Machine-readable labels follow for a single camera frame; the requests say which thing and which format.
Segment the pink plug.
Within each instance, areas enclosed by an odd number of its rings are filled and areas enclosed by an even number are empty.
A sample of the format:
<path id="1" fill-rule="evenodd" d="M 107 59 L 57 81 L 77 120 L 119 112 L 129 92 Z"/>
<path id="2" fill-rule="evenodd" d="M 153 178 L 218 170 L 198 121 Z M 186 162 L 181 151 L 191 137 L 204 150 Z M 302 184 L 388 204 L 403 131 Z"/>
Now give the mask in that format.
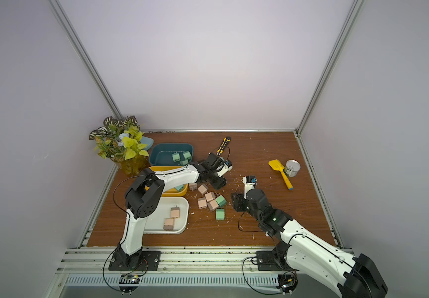
<path id="1" fill-rule="evenodd" d="M 215 211 L 219 207 L 219 204 L 216 200 L 212 200 L 207 203 L 207 206 L 210 211 Z"/>
<path id="2" fill-rule="evenodd" d="M 199 198 L 198 199 L 198 207 L 199 209 L 205 209 L 207 208 L 207 200 L 205 198 Z"/>
<path id="3" fill-rule="evenodd" d="M 214 192 L 207 192 L 205 194 L 205 199 L 206 199 L 206 202 L 214 201 L 216 199 L 216 195 Z"/>
<path id="4" fill-rule="evenodd" d="M 170 210 L 170 217 L 173 219 L 177 219 L 180 217 L 180 208 L 179 207 L 172 207 Z"/>
<path id="5" fill-rule="evenodd" d="M 189 189 L 191 190 L 191 191 L 194 191 L 194 190 L 196 190 L 198 188 L 198 185 L 196 184 L 196 183 L 190 183 L 189 184 Z"/>
<path id="6" fill-rule="evenodd" d="M 198 192 L 202 195 L 202 196 L 204 196 L 207 192 L 208 192 L 208 190 L 209 190 L 209 187 L 206 185 L 206 184 L 201 184 L 199 187 L 198 187 Z"/>
<path id="7" fill-rule="evenodd" d="M 163 229 L 164 231 L 172 231 L 175 226 L 175 219 L 174 218 L 166 218 L 163 223 Z"/>

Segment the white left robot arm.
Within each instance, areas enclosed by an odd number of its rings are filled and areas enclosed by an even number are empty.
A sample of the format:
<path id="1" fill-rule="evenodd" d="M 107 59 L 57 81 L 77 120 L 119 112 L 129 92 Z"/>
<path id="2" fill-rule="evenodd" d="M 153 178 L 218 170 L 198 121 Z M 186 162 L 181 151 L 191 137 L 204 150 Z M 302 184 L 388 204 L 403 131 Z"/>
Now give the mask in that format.
<path id="1" fill-rule="evenodd" d="M 209 183 L 219 190 L 227 184 L 224 175 L 232 168 L 230 160 L 210 153 L 206 160 L 190 162 L 178 169 L 142 171 L 125 193 L 126 224 L 113 258 L 125 266 L 141 260 L 142 237 L 147 218 L 158 207 L 164 192 L 190 183 Z"/>

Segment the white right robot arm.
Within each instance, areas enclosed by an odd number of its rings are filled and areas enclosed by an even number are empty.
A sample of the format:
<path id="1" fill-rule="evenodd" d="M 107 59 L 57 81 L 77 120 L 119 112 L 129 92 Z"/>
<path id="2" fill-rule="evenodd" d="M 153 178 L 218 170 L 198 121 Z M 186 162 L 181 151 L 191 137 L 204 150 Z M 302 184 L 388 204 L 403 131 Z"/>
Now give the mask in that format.
<path id="1" fill-rule="evenodd" d="M 286 212 L 274 208 L 265 193 L 251 189 L 233 193 L 233 208 L 250 214 L 261 231 L 279 239 L 274 253 L 279 267 L 296 269 L 320 282 L 340 298 L 384 298 L 388 287 L 375 262 L 354 256 L 309 232 Z"/>

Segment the yellow storage bin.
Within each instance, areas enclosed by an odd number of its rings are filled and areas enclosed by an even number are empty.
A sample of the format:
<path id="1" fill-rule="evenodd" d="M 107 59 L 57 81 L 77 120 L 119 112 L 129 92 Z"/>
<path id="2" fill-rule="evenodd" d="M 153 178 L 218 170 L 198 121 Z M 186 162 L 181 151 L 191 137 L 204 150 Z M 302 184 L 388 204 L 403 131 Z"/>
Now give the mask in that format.
<path id="1" fill-rule="evenodd" d="M 145 174 L 148 170 L 151 170 L 153 172 L 176 172 L 176 171 L 180 171 L 183 169 L 183 166 L 151 166 L 148 167 L 147 169 L 141 171 L 141 174 Z M 175 190 L 175 187 L 172 189 L 168 189 L 163 193 L 163 197 L 181 197 L 183 195 L 185 195 L 188 191 L 188 184 L 184 184 L 183 185 L 184 188 L 180 191 L 177 192 Z"/>

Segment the teal storage bin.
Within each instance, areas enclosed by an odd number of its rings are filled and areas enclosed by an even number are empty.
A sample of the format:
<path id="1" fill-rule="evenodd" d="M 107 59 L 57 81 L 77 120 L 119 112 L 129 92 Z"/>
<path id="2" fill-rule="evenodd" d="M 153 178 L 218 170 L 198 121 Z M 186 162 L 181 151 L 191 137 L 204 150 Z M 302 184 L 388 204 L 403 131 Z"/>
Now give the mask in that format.
<path id="1" fill-rule="evenodd" d="M 193 158 L 193 146 L 191 144 L 164 143 L 156 145 L 149 157 L 152 166 L 180 166 L 180 162 L 185 160 L 183 152 L 189 151 Z M 179 153 L 181 160 L 173 162 L 172 154 Z"/>

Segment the white storage bin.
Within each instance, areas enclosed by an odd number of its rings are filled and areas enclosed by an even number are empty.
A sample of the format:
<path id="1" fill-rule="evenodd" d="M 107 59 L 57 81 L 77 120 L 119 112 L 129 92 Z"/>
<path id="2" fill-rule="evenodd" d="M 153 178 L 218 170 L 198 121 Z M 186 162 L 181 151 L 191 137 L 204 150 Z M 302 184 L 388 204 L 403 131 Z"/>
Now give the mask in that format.
<path id="1" fill-rule="evenodd" d="M 188 223 L 189 203 L 184 197 L 161 197 L 153 214 L 148 216 L 144 234 L 149 235 L 179 235 L 185 231 Z M 163 223 L 170 217 L 172 207 L 180 208 L 180 217 L 175 219 L 172 231 L 164 231 Z"/>

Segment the yellow black utility knife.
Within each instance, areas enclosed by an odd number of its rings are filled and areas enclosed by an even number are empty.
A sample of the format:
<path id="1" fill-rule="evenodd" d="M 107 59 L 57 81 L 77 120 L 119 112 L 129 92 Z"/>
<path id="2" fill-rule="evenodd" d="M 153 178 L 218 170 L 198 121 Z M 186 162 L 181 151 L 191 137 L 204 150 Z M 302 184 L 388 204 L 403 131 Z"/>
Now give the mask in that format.
<path id="1" fill-rule="evenodd" d="M 219 148 L 216 151 L 216 155 L 221 156 L 230 142 L 231 142 L 230 137 L 224 137 L 223 141 L 221 142 Z"/>

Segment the yellow toy shovel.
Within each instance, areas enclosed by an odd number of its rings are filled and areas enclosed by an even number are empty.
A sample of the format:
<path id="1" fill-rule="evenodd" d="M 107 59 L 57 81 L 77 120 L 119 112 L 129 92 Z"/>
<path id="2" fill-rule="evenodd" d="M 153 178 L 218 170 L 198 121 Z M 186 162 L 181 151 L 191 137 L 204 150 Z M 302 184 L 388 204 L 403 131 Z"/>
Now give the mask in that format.
<path id="1" fill-rule="evenodd" d="M 284 172 L 285 167 L 281 164 L 281 162 L 279 160 L 270 160 L 269 166 L 271 167 L 271 169 L 278 171 L 281 174 L 281 177 L 283 178 L 284 183 L 288 188 L 288 190 L 290 191 L 293 190 L 293 185 L 290 182 L 289 178 L 287 177 L 286 173 Z"/>

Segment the silver tin can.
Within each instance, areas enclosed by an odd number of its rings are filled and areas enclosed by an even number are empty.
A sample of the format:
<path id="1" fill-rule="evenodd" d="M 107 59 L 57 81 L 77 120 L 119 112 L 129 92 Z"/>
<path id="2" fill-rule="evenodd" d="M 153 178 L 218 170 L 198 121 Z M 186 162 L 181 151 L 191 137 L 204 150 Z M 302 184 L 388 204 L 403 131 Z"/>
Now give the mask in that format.
<path id="1" fill-rule="evenodd" d="M 301 170 L 301 165 L 296 160 L 288 160 L 284 167 L 284 173 L 287 177 L 292 178 L 295 177 L 298 172 Z"/>

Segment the light blue dish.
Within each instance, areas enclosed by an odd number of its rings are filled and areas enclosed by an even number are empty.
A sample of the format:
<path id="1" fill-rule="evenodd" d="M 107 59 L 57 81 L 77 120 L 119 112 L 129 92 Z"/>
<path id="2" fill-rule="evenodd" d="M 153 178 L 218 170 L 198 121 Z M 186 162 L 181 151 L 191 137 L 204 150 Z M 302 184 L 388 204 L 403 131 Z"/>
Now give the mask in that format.
<path id="1" fill-rule="evenodd" d="M 140 143 L 141 144 L 144 144 L 144 145 L 146 145 L 145 147 L 144 147 L 144 150 L 150 150 L 151 148 L 152 148 L 152 146 L 153 146 L 153 144 L 154 144 L 154 140 L 153 139 L 151 139 L 150 137 L 145 137 L 145 136 L 143 136 L 142 138 L 141 138 L 141 140 L 140 140 Z"/>

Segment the potted green plant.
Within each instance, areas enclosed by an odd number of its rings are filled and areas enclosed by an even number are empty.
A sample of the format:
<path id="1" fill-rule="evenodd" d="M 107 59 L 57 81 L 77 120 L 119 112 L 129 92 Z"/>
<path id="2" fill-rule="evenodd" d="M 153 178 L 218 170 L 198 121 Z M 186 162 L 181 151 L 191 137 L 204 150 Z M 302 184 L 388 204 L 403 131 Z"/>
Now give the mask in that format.
<path id="1" fill-rule="evenodd" d="M 89 134 L 95 150 L 103 159 L 110 159 L 128 177 L 137 176 L 149 160 L 148 145 L 142 143 L 144 133 L 135 116 L 122 119 L 112 116 Z"/>

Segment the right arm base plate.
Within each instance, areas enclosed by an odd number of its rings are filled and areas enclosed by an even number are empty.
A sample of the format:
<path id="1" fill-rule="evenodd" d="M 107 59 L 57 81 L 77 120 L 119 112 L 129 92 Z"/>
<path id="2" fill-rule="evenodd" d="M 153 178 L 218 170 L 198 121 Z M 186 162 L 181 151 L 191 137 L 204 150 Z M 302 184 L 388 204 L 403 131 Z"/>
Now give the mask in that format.
<path id="1" fill-rule="evenodd" d="M 289 270 L 286 259 L 282 254 L 273 251 L 257 251 L 255 264 L 259 271 L 281 271 Z"/>

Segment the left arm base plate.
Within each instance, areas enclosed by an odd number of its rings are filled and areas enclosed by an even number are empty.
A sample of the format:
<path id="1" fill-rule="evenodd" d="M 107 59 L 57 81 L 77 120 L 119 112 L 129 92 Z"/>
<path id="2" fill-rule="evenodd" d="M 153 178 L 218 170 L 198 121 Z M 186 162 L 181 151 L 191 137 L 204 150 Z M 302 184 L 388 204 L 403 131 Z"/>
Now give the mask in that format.
<path id="1" fill-rule="evenodd" d="M 116 250 L 109 258 L 109 271 L 157 271 L 161 251 L 139 250 L 133 255 L 122 249 Z"/>

